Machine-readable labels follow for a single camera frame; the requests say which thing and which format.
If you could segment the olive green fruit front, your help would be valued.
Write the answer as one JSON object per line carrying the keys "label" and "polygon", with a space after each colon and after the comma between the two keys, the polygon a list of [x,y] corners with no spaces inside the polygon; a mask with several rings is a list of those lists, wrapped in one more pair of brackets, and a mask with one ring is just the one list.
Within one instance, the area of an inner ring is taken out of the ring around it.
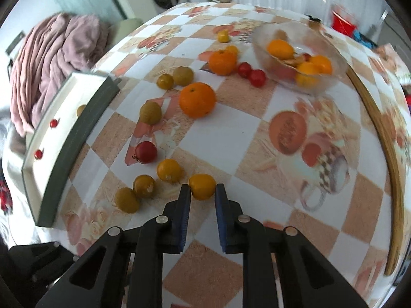
{"label": "olive green fruit front", "polygon": [[114,202],[117,208],[127,214],[139,211],[141,202],[131,188],[120,188],[117,190]]}

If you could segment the olive yellow tomato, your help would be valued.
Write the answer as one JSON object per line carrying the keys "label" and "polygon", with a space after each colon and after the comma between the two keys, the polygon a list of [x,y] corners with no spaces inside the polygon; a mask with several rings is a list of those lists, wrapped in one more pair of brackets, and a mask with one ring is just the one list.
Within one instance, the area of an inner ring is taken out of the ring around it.
{"label": "olive yellow tomato", "polygon": [[138,198],[153,197],[155,188],[155,180],[149,175],[139,175],[134,179],[133,191]]}

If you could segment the orange-yellow tomato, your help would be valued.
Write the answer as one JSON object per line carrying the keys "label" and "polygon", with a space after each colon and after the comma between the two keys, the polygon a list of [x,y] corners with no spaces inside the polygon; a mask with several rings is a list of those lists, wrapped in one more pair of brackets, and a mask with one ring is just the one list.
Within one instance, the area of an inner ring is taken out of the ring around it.
{"label": "orange-yellow tomato", "polygon": [[195,174],[189,178],[188,184],[192,197],[197,200],[207,200],[214,195],[217,185],[215,179],[208,174]]}

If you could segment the red cherry tomato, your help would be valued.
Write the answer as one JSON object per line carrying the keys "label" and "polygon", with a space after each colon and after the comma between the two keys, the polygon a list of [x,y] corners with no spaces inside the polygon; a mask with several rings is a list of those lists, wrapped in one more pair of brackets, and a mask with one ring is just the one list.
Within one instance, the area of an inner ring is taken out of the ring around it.
{"label": "red cherry tomato", "polygon": [[36,160],[40,160],[42,159],[42,156],[43,156],[43,151],[41,149],[37,149],[34,153],[34,158]]}
{"label": "red cherry tomato", "polygon": [[252,70],[248,76],[248,80],[253,87],[261,88],[265,85],[266,74],[263,70]]}
{"label": "red cherry tomato", "polygon": [[237,73],[244,79],[249,78],[252,72],[252,67],[249,63],[242,62],[238,65]]}

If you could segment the large red tomato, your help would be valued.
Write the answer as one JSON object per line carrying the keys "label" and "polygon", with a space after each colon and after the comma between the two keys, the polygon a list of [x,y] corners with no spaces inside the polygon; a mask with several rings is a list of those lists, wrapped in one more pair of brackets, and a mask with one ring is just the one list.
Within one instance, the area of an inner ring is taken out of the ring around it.
{"label": "large red tomato", "polygon": [[140,142],[132,158],[142,164],[152,163],[157,158],[157,147],[150,141]]}

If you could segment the yellow-brown round fruit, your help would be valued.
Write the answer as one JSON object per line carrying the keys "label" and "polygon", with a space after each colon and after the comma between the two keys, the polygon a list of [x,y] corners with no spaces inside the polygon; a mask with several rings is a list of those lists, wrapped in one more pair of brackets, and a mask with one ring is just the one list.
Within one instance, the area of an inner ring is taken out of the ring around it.
{"label": "yellow-brown round fruit", "polygon": [[142,123],[155,125],[162,118],[161,106],[152,101],[147,101],[140,109],[139,120]]}

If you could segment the yellow-green plum fruit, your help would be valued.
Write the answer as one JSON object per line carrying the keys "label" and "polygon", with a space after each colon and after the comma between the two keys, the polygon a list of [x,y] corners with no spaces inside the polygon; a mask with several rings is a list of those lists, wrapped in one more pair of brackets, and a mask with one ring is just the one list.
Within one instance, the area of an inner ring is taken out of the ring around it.
{"label": "yellow-green plum fruit", "polygon": [[77,112],[76,112],[76,114],[77,114],[77,117],[79,117],[81,114],[82,114],[82,112],[83,112],[83,110],[86,108],[86,104],[82,104],[81,106],[79,106],[78,108],[77,108]]}

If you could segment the small red tomato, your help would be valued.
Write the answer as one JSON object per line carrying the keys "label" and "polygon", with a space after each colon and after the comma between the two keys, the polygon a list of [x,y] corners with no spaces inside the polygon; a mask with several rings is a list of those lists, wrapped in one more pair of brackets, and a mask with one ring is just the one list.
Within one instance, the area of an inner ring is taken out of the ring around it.
{"label": "small red tomato", "polygon": [[53,119],[50,122],[50,127],[51,128],[56,128],[58,126],[59,121],[57,119]]}

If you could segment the striped yellow-green tomato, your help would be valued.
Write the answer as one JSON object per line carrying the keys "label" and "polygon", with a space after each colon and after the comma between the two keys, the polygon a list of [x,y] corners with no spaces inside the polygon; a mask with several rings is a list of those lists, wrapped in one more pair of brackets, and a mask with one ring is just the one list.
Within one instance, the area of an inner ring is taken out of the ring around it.
{"label": "striped yellow-green tomato", "polygon": [[174,88],[173,76],[171,76],[170,74],[164,73],[158,77],[156,84],[162,90],[170,90]]}

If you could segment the brown-green round fruit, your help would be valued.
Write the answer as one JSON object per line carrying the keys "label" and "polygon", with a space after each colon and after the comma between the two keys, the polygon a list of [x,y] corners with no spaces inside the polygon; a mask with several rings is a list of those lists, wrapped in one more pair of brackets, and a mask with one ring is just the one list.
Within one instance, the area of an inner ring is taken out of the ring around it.
{"label": "brown-green round fruit", "polygon": [[194,72],[191,68],[180,66],[173,71],[173,80],[175,85],[187,86],[194,80]]}

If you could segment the clear glass fruit bowl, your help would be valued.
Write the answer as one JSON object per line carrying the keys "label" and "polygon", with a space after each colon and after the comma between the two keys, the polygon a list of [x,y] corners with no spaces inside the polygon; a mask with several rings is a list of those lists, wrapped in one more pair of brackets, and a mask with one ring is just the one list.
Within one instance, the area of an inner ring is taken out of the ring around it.
{"label": "clear glass fruit bowl", "polygon": [[[280,60],[267,52],[271,40],[281,39],[294,49],[294,56]],[[320,95],[343,79],[348,64],[341,54],[318,31],[296,21],[280,24],[264,24],[257,27],[251,35],[256,59],[267,76],[281,85],[307,95]],[[312,88],[304,88],[296,83],[297,66],[309,57],[322,55],[332,62],[333,72],[318,76],[318,83]]]}

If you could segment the pink fleece blanket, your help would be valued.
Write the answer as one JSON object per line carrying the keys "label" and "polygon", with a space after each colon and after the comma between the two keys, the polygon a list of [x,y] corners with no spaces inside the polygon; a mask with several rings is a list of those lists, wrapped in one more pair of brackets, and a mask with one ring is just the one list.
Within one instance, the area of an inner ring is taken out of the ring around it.
{"label": "pink fleece blanket", "polygon": [[64,80],[89,71],[103,56],[109,25],[95,15],[59,13],[25,37],[11,71],[11,120],[21,137],[33,133]]}

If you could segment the green sofa cushion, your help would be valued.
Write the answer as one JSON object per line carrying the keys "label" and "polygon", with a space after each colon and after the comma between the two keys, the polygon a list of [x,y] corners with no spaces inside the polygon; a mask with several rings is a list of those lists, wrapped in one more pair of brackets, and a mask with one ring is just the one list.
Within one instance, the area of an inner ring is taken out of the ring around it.
{"label": "green sofa cushion", "polygon": [[118,44],[124,37],[131,34],[134,30],[139,28],[143,21],[139,18],[132,18],[122,20],[109,28],[109,35],[107,38],[107,45],[114,46]]}

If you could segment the small yellow tomato by orange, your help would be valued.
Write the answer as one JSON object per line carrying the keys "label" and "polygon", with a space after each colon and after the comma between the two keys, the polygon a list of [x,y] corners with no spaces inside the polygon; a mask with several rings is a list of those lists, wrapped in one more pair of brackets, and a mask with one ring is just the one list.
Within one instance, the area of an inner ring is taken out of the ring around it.
{"label": "small yellow tomato by orange", "polygon": [[239,49],[235,45],[226,46],[225,51],[235,54],[236,56],[239,54]]}

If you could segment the red plastic bucket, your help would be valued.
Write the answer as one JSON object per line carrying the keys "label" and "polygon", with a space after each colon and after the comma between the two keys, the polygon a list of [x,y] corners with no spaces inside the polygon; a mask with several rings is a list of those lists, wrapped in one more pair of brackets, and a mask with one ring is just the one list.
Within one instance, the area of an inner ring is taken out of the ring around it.
{"label": "red plastic bucket", "polygon": [[332,7],[332,28],[335,31],[352,37],[354,31],[357,29],[358,21],[349,13],[344,7],[334,4]]}

